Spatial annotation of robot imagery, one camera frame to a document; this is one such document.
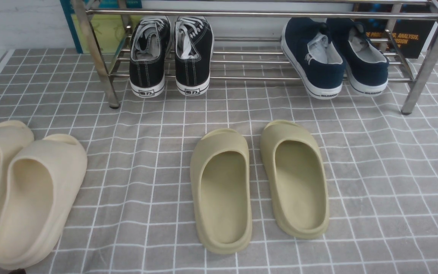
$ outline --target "white stitching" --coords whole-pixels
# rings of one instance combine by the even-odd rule
[[[195,72],[195,63],[192,63],[192,69],[194,70],[194,85],[197,85],[197,74]]]
[[[187,85],[190,85],[190,82],[189,82],[189,79],[188,79],[188,67],[187,67],[187,63],[188,62],[185,62],[185,64],[186,64],[186,78],[187,78]]]
[[[140,83],[140,86],[143,86],[143,81],[141,80],[141,70],[140,70],[140,65],[137,64],[136,67],[138,68],[138,82]]]
[[[148,79],[148,85],[151,85],[150,75],[148,74],[148,64],[144,65],[144,69],[146,69],[146,79]]]

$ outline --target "navy blue sneaker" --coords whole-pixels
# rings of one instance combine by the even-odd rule
[[[310,95],[332,99],[342,88],[346,62],[332,44],[325,23],[292,18],[283,28],[281,48]]]
[[[351,19],[327,19],[332,40],[348,63],[351,86],[362,96],[377,96],[388,85],[388,59],[366,36],[366,28]]]

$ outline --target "black canvas sneaker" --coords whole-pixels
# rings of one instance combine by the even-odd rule
[[[205,17],[179,17],[175,23],[175,74],[180,93],[204,94],[209,88],[214,34]]]
[[[131,38],[129,81],[133,93],[155,97],[165,88],[165,57],[171,48],[170,21],[166,16],[145,16]]]

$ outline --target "gray checkered mat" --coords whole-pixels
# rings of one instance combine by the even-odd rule
[[[213,70],[295,76],[290,66]],[[63,236],[28,273],[438,274],[438,64],[410,116],[399,113],[404,84],[373,99],[346,86],[322,101],[300,82],[214,81],[205,96],[185,98],[168,81],[162,95],[143,100],[121,80],[122,107],[113,110],[93,71],[90,56],[73,50],[17,50],[0,75],[0,122],[28,123],[37,139],[71,134],[89,154]],[[274,119],[303,125],[321,147],[331,218],[320,239],[295,239],[275,223],[259,156],[261,131]],[[224,127],[244,135],[251,153],[253,236],[235,255],[198,241],[189,178],[196,142]]]

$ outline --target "heel logo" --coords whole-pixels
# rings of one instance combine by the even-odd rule
[[[199,95],[199,94],[200,94],[200,90],[199,89],[194,89],[194,90],[186,89],[186,95]]]
[[[311,54],[310,53],[308,53],[306,56],[305,56],[305,60],[307,61],[307,64],[309,64],[310,65],[310,61],[313,59],[313,57],[311,56]]]
[[[151,90],[151,91],[138,90],[138,93],[144,97],[153,96],[155,94],[155,90]]]

